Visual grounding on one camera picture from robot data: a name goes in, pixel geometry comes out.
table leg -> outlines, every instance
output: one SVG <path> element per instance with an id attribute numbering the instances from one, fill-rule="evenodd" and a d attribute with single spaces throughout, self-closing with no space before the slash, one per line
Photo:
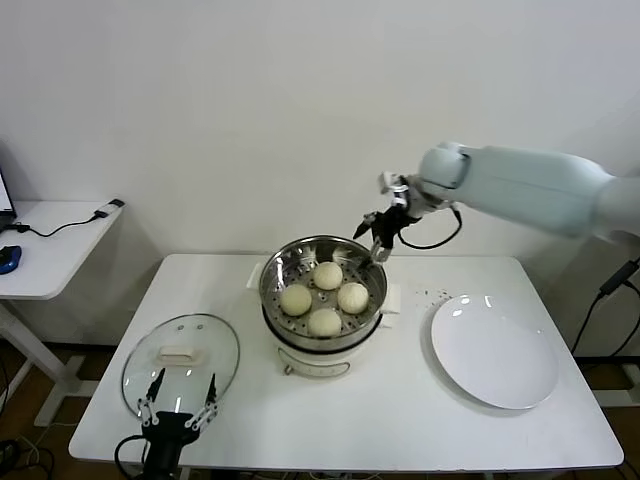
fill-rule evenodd
<path id="1" fill-rule="evenodd" d="M 640 407 L 640 368 L 624 364 L 622 370 L 633 387 L 628 390 L 594 390 L 593 395 L 602 408 Z"/>
<path id="2" fill-rule="evenodd" d="M 65 397 L 91 397 L 93 395 L 98 382 L 82 382 L 76 376 L 84 357 L 71 357 L 65 365 L 4 305 L 0 305 L 0 333 L 27 357 L 29 366 L 33 363 L 55 382 L 34 421 L 36 427 L 46 427 L 53 422 Z"/>
<path id="3" fill-rule="evenodd" d="M 16 390 L 18 389 L 24 378 L 27 376 L 27 373 L 29 373 L 29 370 L 31 370 L 32 365 L 33 364 L 29 360 L 22 364 L 20 370 L 18 370 L 13 379 L 11 379 L 11 382 L 9 382 L 8 388 L 4 392 L 2 392 L 2 395 L 0 395 L 0 404 L 5 401 L 5 395 L 7 397 L 7 400 L 9 400 L 13 396 L 13 394 L 16 393 Z"/>

pot handle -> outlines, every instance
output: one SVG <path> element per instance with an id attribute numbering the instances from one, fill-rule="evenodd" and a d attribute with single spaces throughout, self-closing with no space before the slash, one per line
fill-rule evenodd
<path id="1" fill-rule="evenodd" d="M 387 296 L 380 307 L 380 313 L 382 313 L 381 327 L 393 328 L 398 322 L 401 309 L 400 293 L 400 285 L 390 284 L 387 287 Z"/>
<path id="2" fill-rule="evenodd" d="M 251 275 L 249 275 L 249 280 L 247 280 L 247 290 L 255 290 L 258 291 L 258 283 L 260 282 L 260 275 L 262 274 L 262 269 L 264 268 L 264 263 L 256 263 L 251 271 Z"/>

white plate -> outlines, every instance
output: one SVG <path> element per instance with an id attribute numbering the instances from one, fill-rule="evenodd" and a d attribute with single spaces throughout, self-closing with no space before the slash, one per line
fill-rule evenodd
<path id="1" fill-rule="evenodd" d="M 431 335 L 438 360 L 464 390 L 497 407 L 525 409 L 551 395 L 558 362 L 543 332 L 508 316 L 514 312 L 508 299 L 462 295 L 436 312 Z"/>

glass lid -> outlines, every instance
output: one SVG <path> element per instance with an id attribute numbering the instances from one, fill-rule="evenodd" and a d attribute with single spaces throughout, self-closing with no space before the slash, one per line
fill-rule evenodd
<path id="1" fill-rule="evenodd" d="M 133 349 L 122 371 L 122 395 L 140 416 L 138 399 L 162 377 L 156 412 L 196 413 L 212 385 L 219 400 L 235 377 L 240 344 L 235 330 L 215 315 L 183 315 L 157 326 Z"/>

wooden floor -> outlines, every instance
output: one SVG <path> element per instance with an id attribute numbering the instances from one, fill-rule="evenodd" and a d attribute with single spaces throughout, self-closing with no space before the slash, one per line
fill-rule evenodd
<path id="1" fill-rule="evenodd" d="M 54 353 L 63 361 L 73 354 L 86 354 L 87 358 L 82 365 L 79 376 L 83 380 L 99 380 L 100 376 L 107 368 L 111 353 L 107 352 L 82 352 L 80 350 L 54 349 Z M 24 357 L 13 347 L 6 343 L 0 344 L 0 358 L 4 361 L 8 374 L 12 378 L 20 368 Z M 613 366 L 599 366 L 586 373 L 587 380 L 592 388 L 627 388 L 627 380 L 622 371 Z M 44 428 L 33 426 L 33 420 L 49 390 L 52 382 L 39 370 L 32 368 L 27 378 L 24 380 L 18 391 L 7 403 L 6 410 L 0 417 L 0 439 L 17 439 L 23 436 L 31 442 L 37 441 L 43 433 Z M 0 391 L 4 388 L 2 377 L 0 376 Z M 84 409 L 87 407 L 89 399 L 69 398 L 65 400 L 56 417 L 56 422 L 64 424 L 75 424 L 80 421 Z M 640 408 L 618 408 L 605 411 L 622 447 L 626 458 L 636 469 L 640 469 Z M 53 478 L 56 480 L 116 480 L 121 478 L 116 468 L 111 464 L 80 462 L 73 459 L 67 450 L 74 427 L 53 426 L 50 427 L 42 438 L 39 446 L 50 449 L 55 455 L 55 468 Z M 21 445 L 27 449 L 27 444 L 20 440 Z M 261 472 L 262 478 L 273 478 L 280 480 L 280 472 Z M 261 480 L 260 477 L 252 478 L 246 475 L 246 480 Z M 384 480 L 424 480 L 425 475 L 419 474 L 394 474 L 382 475 Z M 429 475 L 431 480 L 442 477 L 451 479 L 463 477 L 479 479 L 479 474 L 451 474 L 451 475 Z M 580 470 L 564 474 L 558 477 L 561 480 L 640 480 L 629 469 L 623 465 L 621 470 Z M 39 469 L 22 470 L 9 473 L 3 477 L 7 480 L 44 480 L 46 475 Z M 209 478 L 207 472 L 193 472 L 192 479 L 206 480 Z M 498 480 L 506 480 L 507 475 L 497 475 Z M 300 475 L 296 480 L 308 480 L 307 474 Z"/>

